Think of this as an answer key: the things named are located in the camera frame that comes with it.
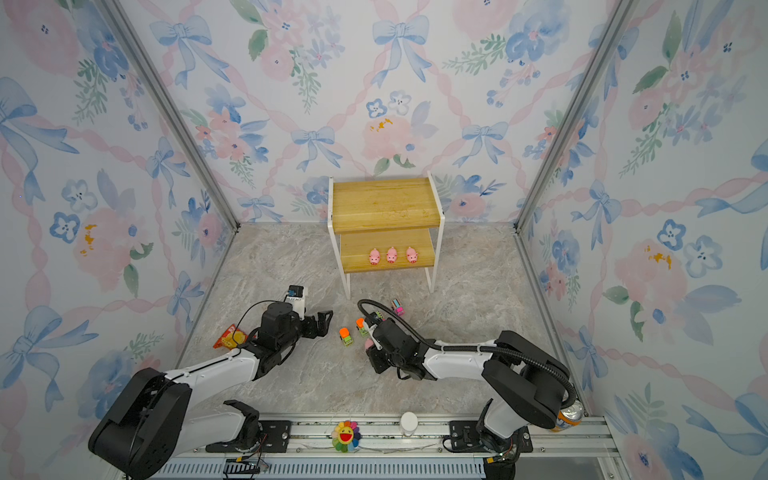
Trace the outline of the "pink toy truck blue top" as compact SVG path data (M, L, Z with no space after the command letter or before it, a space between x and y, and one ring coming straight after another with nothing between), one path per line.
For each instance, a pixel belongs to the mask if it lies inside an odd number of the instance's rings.
M397 316L402 317L404 315L404 307L398 299L393 299L391 305Z

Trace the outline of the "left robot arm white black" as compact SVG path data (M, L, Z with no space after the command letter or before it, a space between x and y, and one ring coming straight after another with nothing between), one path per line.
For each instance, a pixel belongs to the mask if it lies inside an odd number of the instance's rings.
M303 339L324 337L333 313L305 314L299 300L272 302L236 348L197 365L134 374L88 440L89 451L132 479L148 479L171 458L219 445L250 454L267 439L254 407L227 400L191 414L201 402L282 365Z

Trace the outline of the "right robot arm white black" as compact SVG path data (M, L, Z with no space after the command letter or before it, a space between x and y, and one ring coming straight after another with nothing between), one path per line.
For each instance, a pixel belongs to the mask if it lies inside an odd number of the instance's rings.
M508 450L530 425L554 428L560 412L578 399L569 369L516 332L459 345L425 339L403 320L374 314L364 317L362 327L370 337L366 355L378 374L394 368L401 380L488 385L494 395L478 419L474 443L489 452Z

